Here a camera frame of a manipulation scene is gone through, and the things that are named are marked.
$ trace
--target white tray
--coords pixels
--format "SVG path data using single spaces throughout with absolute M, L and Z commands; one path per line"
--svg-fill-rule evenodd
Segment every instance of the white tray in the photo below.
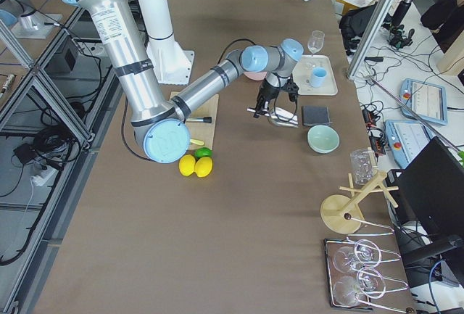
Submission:
M 310 85 L 311 62 L 318 67 L 323 67 L 327 71 L 326 80 L 319 88 L 314 88 Z M 336 87 L 331 61 L 325 55 L 315 55 L 313 57 L 303 55 L 293 70 L 293 81 L 299 87 L 299 95 L 336 95 L 339 92 Z

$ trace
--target computer monitor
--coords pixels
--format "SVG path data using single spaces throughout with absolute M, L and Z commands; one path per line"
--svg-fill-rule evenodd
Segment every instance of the computer monitor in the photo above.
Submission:
M 432 240 L 430 246 L 415 250 L 425 255 L 435 247 L 456 279 L 464 285 L 464 248 L 448 240 L 464 238 L 464 167 L 448 148 L 434 137 L 398 178 L 402 197 Z

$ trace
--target yellow lemon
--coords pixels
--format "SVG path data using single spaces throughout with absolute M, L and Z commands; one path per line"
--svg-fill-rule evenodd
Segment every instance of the yellow lemon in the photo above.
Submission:
M 186 154 L 179 160 L 179 171 L 184 176 L 190 176 L 195 171 L 195 157 Z
M 195 164 L 195 173 L 199 178 L 208 176 L 212 171 L 211 157 L 202 157 Z

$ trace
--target robotic arm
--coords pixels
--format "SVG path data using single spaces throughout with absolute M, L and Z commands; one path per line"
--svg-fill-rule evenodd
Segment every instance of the robotic arm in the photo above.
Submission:
M 183 121 L 244 71 L 267 71 L 260 87 L 255 117 L 265 115 L 269 101 L 288 90 L 291 71 L 303 47 L 287 38 L 280 46 L 250 46 L 232 51 L 219 65 L 171 100 L 162 95 L 128 0 L 63 0 L 89 11 L 101 42 L 133 110 L 130 120 L 136 141 L 156 162 L 174 162 L 186 152 L 190 135 Z

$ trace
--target blue and white device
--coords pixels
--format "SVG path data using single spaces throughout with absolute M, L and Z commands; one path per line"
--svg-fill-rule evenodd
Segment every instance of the blue and white device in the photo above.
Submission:
M 416 120 L 386 120 L 386 140 L 396 163 L 405 169 L 434 134 Z
M 399 98 L 424 120 L 448 124 L 447 93 L 443 86 L 407 78 L 401 85 Z M 406 117 L 413 117 L 402 108 Z

